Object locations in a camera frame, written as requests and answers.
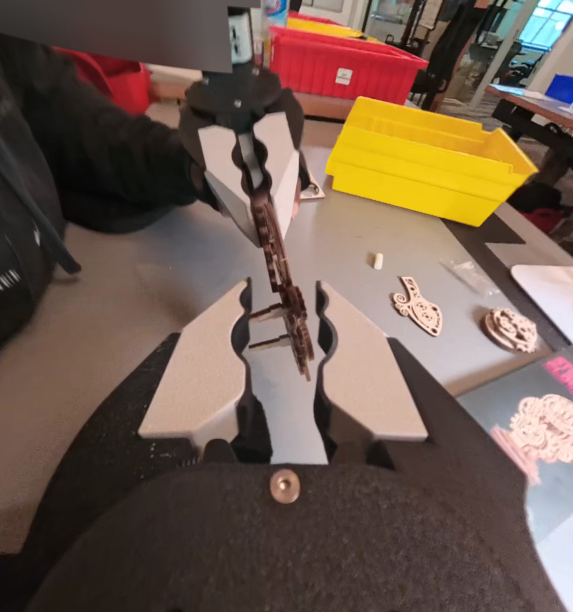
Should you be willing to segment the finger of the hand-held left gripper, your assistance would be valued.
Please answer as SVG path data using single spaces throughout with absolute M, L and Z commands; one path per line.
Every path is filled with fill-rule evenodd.
M 260 238 L 254 222 L 250 196 L 242 186 L 242 170 L 234 163 L 236 134 L 222 126 L 198 129 L 206 169 L 204 176 L 214 196 L 244 236 L 256 248 Z
M 267 153 L 263 163 L 270 180 L 270 199 L 282 238 L 292 221 L 298 183 L 300 153 L 290 133 L 284 111 L 268 113 L 253 127 L 253 134 Z

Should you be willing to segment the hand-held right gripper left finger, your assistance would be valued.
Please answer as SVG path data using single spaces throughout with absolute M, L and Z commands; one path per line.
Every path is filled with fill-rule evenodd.
M 144 440 L 188 440 L 203 452 L 213 440 L 231 443 L 252 400 L 252 280 L 236 283 L 181 331 L 138 428 Z

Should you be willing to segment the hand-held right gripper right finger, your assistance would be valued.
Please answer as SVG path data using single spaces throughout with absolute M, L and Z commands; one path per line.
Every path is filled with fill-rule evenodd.
M 316 282 L 318 366 L 314 421 L 328 460 L 366 459 L 377 442 L 423 442 L 428 430 L 388 336 L 324 281 Z

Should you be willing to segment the wooden gear assembly with pegs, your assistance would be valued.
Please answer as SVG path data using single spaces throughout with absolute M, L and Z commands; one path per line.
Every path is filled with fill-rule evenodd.
M 290 347 L 298 372 L 307 381 L 312 380 L 310 362 L 314 360 L 312 338 L 308 330 L 308 313 L 303 294 L 292 280 L 290 264 L 284 246 L 282 231 L 268 187 L 259 187 L 251 197 L 253 220 L 266 260 L 272 292 L 280 298 L 278 303 L 251 313 L 249 322 L 263 322 L 282 318 L 286 333 L 273 339 L 249 345 L 250 351 Z

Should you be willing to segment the person's left forearm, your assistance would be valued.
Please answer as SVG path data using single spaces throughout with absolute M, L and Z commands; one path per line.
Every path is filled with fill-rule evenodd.
M 33 43 L 25 59 L 23 114 L 69 222 L 124 234 L 196 201 L 218 209 L 175 129 L 127 114 L 45 45 Z

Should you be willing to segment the red plastic bin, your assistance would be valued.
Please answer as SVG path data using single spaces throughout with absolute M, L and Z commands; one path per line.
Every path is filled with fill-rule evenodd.
M 300 94 L 403 105 L 428 62 L 380 42 L 270 28 L 270 70 Z

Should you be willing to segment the ornate wooden teardrop piece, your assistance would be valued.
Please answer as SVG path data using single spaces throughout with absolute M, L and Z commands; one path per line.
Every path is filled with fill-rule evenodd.
M 409 318 L 428 335 L 437 338 L 442 332 L 443 317 L 440 308 L 421 294 L 417 282 L 408 276 L 398 277 L 404 293 L 393 293 L 391 301 L 394 309 Z

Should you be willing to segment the white wipes canister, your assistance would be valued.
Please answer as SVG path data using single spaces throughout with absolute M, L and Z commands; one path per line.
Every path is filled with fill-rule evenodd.
M 261 1 L 261 19 L 264 26 L 286 27 L 290 1 Z

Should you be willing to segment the yellow plastic tray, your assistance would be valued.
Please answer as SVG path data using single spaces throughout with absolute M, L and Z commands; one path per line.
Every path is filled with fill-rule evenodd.
M 307 16 L 295 11 L 289 12 L 287 27 L 302 32 L 339 37 L 342 39 L 381 43 L 380 40 L 374 37 L 367 36 L 359 30 L 341 25 L 330 19 Z

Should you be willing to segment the red plastic stool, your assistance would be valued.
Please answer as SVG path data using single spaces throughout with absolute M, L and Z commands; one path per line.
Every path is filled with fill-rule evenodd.
M 122 110 L 141 115 L 154 102 L 151 74 L 145 64 L 60 47 L 53 50 L 72 60 L 79 79 Z

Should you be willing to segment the yellow plastic bin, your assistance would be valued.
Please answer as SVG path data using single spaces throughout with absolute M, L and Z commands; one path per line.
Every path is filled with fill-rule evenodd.
M 326 166 L 336 191 L 474 227 L 537 172 L 501 128 L 368 97 Z

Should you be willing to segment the black puzzle box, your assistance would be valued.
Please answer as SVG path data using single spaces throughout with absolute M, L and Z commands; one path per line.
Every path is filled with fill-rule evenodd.
M 541 542 L 573 516 L 573 345 L 459 397 L 525 478 Z

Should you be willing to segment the clear plastic bag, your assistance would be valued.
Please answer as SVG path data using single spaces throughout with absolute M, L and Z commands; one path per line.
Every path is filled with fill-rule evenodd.
M 501 294 L 501 290 L 491 280 L 481 267 L 473 260 L 442 259 L 440 264 L 451 273 L 453 277 L 462 282 L 474 293 L 483 297 L 491 297 Z

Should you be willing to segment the small stacked wooden gear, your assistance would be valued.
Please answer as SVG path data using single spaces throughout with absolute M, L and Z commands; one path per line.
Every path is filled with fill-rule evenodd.
M 536 324 L 511 309 L 489 310 L 480 326 L 490 340 L 510 353 L 533 354 L 538 348 Z

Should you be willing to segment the white metal stand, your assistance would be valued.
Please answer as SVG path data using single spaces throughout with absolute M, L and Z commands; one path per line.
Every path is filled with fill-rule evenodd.
M 517 264 L 512 278 L 573 343 L 573 266 Z

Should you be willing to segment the person's black printed hoodie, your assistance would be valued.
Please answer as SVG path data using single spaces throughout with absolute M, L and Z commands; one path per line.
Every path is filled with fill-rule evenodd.
M 52 172 L 0 59 L 0 350 L 30 322 L 55 266 L 81 271 L 64 232 Z

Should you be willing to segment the blue plastic tray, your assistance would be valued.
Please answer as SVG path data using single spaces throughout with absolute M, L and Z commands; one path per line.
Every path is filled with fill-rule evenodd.
M 545 91 L 554 100 L 573 105 L 573 76 L 556 74 Z

